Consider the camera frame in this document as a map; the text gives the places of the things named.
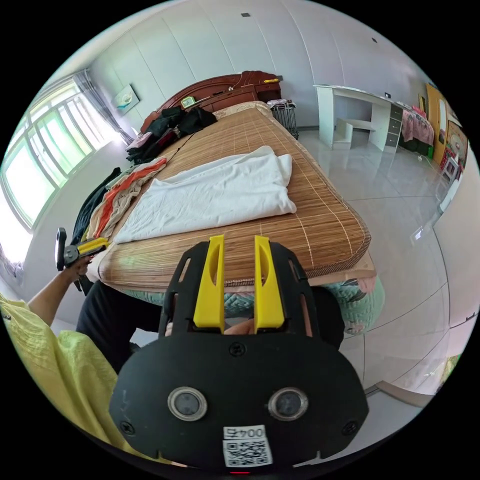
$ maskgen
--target black pants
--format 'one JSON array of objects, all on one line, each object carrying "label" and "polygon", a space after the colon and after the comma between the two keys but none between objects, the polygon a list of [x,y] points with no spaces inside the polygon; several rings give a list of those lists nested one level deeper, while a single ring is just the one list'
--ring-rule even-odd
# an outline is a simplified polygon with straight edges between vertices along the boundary
[{"label": "black pants", "polygon": [[[337,299],[325,288],[312,287],[322,340],[337,350],[344,322]],[[91,338],[118,373],[132,354],[136,329],[158,332],[162,307],[121,293],[100,281],[93,284],[82,305],[76,331]]]}]

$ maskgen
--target handheld tool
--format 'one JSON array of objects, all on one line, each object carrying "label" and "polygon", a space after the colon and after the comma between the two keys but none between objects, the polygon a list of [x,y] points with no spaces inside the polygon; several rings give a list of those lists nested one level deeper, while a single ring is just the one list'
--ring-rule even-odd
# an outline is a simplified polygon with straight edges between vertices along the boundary
[{"label": "handheld tool", "polygon": [[362,426],[362,384],[320,338],[319,322],[329,319],[316,311],[297,257],[263,236],[254,248],[253,335],[223,335],[223,235],[183,254],[158,339],[123,365],[110,399],[111,418],[138,452],[210,472],[261,473],[318,452],[330,457]]},{"label": "handheld tool", "polygon": [[[55,242],[55,263],[59,272],[70,268],[78,259],[96,255],[109,246],[108,240],[103,237],[83,241],[77,245],[65,245],[66,242],[67,232],[60,227],[56,232]],[[91,282],[85,275],[81,275],[80,279],[74,283],[79,292],[82,291],[83,286],[83,292],[85,295],[87,294],[86,286],[91,284]]]}]

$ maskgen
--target pink blanket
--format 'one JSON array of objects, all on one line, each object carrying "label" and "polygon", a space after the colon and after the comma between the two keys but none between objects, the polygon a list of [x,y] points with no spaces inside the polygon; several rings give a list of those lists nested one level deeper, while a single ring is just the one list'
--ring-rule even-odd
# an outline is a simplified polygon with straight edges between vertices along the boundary
[{"label": "pink blanket", "polygon": [[421,115],[411,113],[408,110],[403,110],[401,134],[403,135],[403,140],[405,142],[417,139],[424,144],[434,144],[435,132],[430,125],[430,122]]}]

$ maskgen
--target woven bamboo mat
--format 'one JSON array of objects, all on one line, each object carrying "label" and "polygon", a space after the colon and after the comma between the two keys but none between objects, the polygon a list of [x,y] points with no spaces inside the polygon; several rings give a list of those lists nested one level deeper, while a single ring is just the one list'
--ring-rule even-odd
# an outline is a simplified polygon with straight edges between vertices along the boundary
[{"label": "woven bamboo mat", "polygon": [[[276,120],[255,108],[220,119],[188,138],[180,150],[174,145],[168,152],[171,158],[167,166],[156,178],[166,179],[213,160],[253,152],[263,145],[270,146],[277,156],[292,156],[288,196],[297,207],[296,213],[112,244],[98,266],[100,279],[119,288],[165,288],[185,250],[220,234],[225,235],[225,286],[253,284],[255,235],[269,237],[292,250],[309,278],[352,269],[370,244],[365,223],[295,139]],[[125,212],[110,240],[115,239],[141,195]]]}]

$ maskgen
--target curtain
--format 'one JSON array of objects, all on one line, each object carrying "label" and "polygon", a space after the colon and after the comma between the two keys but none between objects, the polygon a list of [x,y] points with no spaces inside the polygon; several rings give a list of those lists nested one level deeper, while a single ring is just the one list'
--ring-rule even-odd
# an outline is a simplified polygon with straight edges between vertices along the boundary
[{"label": "curtain", "polygon": [[88,101],[98,111],[101,117],[116,131],[118,132],[127,145],[130,145],[134,139],[120,127],[117,120],[110,111],[107,102],[104,100],[100,91],[95,88],[90,78],[88,70],[82,70],[73,75],[73,80],[78,85],[80,91],[85,95]]},{"label": "curtain", "polygon": [[5,255],[2,244],[0,244],[0,276],[4,277],[5,275],[14,277],[16,282],[21,285],[24,278],[24,266],[22,262],[10,261]]}]

